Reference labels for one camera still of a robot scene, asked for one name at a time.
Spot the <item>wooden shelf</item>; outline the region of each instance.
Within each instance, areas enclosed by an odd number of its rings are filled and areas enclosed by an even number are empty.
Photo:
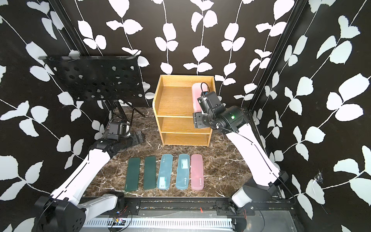
[[[163,133],[165,145],[208,146],[210,134],[170,134]]]
[[[193,125],[193,118],[159,118],[162,133],[180,134],[210,134],[210,128],[197,129]]]
[[[213,76],[160,76],[152,107],[163,145],[209,146],[213,130],[193,124],[192,85],[201,82],[215,91]]]

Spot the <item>brown marble surface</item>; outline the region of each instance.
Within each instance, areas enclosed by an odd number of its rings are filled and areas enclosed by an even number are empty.
[[[130,118],[131,110],[124,107],[124,111]],[[158,132],[156,119],[152,108],[138,108],[146,115],[141,117],[134,113],[134,120],[131,130],[141,130],[145,134],[145,141],[139,145],[128,148],[124,152],[113,157],[98,174],[86,189],[84,196],[101,196],[111,190],[124,192],[126,196],[142,197],[230,197],[243,183],[251,178],[251,173],[242,156],[229,139],[218,131],[213,131],[210,146],[162,146]],[[163,154],[172,154],[173,171],[171,173],[170,188],[168,190],[143,189],[144,158],[156,156],[157,172],[160,167],[160,160]],[[191,189],[191,181],[188,189],[179,190],[175,187],[178,155],[181,153],[201,154],[204,161],[204,189],[194,191]],[[125,177],[128,159],[140,157],[139,188],[134,192],[125,192]]]

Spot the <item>wooden shelf board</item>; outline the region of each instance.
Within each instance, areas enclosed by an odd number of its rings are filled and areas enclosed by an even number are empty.
[[[207,146],[209,135],[163,133],[165,145]]]
[[[162,90],[160,105],[157,111],[157,116],[178,116],[192,118],[192,88],[164,86]]]
[[[162,133],[210,134],[210,128],[197,129],[193,118],[163,118],[160,128]]]

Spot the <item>black music stand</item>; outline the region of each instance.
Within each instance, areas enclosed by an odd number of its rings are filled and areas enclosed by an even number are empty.
[[[54,72],[56,81],[77,101],[108,100],[112,113],[117,107],[122,120],[128,122],[119,100],[134,110],[130,99],[143,99],[145,93],[139,77],[137,56],[41,56]]]

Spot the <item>pink pencil case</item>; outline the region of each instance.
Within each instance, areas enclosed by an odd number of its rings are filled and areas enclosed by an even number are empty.
[[[201,82],[194,83],[192,85],[192,100],[193,100],[193,112],[194,113],[202,111],[201,106],[199,102],[197,101],[197,99],[201,97],[202,92],[206,92],[206,91],[207,91],[206,84],[202,84],[202,91],[201,91]]]
[[[200,154],[191,156],[191,188],[193,190],[204,188],[204,162]]]

